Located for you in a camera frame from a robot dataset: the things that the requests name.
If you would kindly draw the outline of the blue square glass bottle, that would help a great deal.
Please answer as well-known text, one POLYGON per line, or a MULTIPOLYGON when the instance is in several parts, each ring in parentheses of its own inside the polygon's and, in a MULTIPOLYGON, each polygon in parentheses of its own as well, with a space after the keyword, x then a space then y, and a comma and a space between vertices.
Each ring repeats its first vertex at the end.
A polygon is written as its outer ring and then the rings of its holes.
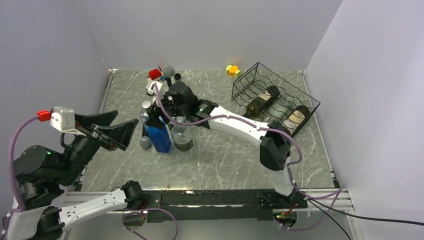
POLYGON ((155 150, 159 153, 169 153, 171 150, 171 140, 166 126, 153 127, 147 125, 147 120, 149 119, 149 116, 147 114, 147 108, 151 105, 153 104, 149 100, 146 100, 142 103, 140 119, 147 130, 148 136, 155 150))

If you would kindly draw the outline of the dark wine bottle black neck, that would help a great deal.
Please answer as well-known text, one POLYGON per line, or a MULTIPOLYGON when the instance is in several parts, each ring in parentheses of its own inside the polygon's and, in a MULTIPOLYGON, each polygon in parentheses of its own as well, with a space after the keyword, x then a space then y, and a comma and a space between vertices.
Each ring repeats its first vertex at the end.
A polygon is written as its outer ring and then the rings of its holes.
POLYGON ((261 94, 254 98, 246 107, 243 117, 256 117, 267 109, 278 97, 280 91, 275 85, 271 85, 261 94))

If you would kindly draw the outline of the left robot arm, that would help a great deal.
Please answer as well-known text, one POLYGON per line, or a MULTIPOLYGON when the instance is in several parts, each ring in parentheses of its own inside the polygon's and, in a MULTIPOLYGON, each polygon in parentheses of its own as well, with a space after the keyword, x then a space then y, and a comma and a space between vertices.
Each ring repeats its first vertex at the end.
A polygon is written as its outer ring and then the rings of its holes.
POLYGON ((141 210, 148 203, 140 184, 128 181, 107 194, 69 207, 53 206, 53 201, 75 186, 99 149, 126 150, 139 123, 134 118, 114 124, 118 111, 90 115, 56 106, 41 110, 35 119, 49 124, 62 136, 74 136, 70 144, 61 141, 63 152, 33 145, 14 158, 20 126, 9 144, 9 177, 14 195, 13 208, 3 218, 1 239, 57 240, 74 225, 108 212, 141 210))

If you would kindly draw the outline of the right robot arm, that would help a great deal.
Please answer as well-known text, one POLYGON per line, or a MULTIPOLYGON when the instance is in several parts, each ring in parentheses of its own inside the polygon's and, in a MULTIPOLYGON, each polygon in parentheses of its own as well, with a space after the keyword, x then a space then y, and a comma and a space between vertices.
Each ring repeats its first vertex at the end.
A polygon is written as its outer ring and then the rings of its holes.
POLYGON ((175 125, 203 127, 223 131, 243 139, 259 149, 261 164, 273 175, 276 202, 288 208, 295 202, 296 184, 290 167, 291 147, 295 147, 301 161, 301 150, 280 122, 259 122, 235 114, 222 106, 207 100, 200 100, 190 87, 183 82, 171 85, 168 92, 162 90, 163 84, 149 81, 147 95, 152 102, 147 108, 149 124, 161 127, 172 122, 175 125))

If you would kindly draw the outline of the clear glass bottle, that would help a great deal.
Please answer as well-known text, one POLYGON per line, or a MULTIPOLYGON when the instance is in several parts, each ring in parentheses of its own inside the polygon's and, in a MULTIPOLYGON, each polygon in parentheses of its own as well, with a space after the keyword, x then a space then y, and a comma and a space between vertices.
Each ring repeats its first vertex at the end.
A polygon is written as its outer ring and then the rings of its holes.
POLYGON ((271 123, 272 121, 283 121, 288 116, 291 109, 292 103, 281 98, 266 110, 263 120, 266 123, 271 123))

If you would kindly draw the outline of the dark green wine bottle front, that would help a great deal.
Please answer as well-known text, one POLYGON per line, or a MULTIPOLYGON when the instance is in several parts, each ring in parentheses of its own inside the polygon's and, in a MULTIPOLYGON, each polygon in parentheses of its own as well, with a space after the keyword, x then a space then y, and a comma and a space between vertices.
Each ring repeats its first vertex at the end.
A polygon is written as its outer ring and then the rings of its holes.
POLYGON ((306 120, 309 113, 310 110, 308 107, 299 105, 289 114, 288 118, 283 121, 283 125, 289 133, 293 135, 301 123, 306 120))

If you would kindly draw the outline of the clear round bottle front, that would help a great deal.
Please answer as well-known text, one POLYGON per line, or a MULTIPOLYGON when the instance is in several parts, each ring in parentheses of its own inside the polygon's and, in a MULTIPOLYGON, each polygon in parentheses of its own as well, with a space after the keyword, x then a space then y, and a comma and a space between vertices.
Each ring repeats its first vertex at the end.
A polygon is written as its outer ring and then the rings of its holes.
POLYGON ((175 118, 175 120, 178 122, 178 124, 174 124, 171 129, 174 146, 180 152, 189 152, 194 147, 191 127, 181 125, 188 123, 187 119, 183 116, 178 116, 175 118))

